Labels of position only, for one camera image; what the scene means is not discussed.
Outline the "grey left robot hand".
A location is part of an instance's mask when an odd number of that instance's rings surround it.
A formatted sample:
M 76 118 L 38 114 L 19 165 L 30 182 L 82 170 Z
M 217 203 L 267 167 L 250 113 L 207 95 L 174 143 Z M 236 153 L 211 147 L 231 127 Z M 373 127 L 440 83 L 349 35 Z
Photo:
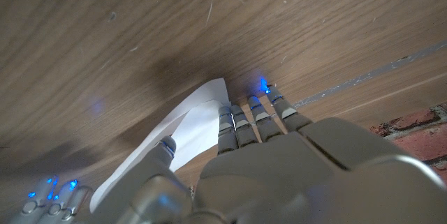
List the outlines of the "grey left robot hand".
M 445 223 L 446 185 L 393 143 L 338 118 L 314 122 L 274 88 L 219 109 L 219 152 L 194 193 L 162 138 L 94 207 L 90 223 Z

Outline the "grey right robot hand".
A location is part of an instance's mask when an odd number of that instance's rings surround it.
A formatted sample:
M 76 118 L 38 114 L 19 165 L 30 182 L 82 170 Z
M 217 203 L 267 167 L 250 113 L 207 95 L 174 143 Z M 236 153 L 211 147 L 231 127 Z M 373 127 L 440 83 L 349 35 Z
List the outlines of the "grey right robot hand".
M 27 193 L 10 224 L 70 224 L 92 193 L 88 186 L 80 185 L 77 179 L 67 181 L 57 189 L 59 177 L 40 179 Z

